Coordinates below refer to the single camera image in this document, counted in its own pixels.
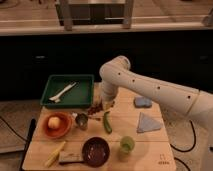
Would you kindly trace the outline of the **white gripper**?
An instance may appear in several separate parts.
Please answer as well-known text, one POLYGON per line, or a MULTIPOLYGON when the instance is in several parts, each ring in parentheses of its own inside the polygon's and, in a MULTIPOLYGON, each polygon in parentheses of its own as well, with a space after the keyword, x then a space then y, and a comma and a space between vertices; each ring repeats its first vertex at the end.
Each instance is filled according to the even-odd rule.
POLYGON ((109 110, 115 104, 114 99, 118 94, 118 87, 108 82, 102 82, 100 85, 100 90, 101 99, 99 100, 98 105, 100 108, 103 108, 102 100, 106 101, 105 110, 109 110))

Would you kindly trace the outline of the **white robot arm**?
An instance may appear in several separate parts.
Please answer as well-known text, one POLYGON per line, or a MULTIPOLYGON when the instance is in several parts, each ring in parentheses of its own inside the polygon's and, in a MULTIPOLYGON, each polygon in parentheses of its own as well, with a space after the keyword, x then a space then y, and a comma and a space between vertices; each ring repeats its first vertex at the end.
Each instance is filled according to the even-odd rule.
POLYGON ((213 171, 213 152, 210 151, 213 147, 213 94, 142 76, 131 72, 130 67, 125 56, 118 56, 100 67, 101 100, 113 101, 118 88, 123 87, 187 116, 208 131, 201 171, 213 171))

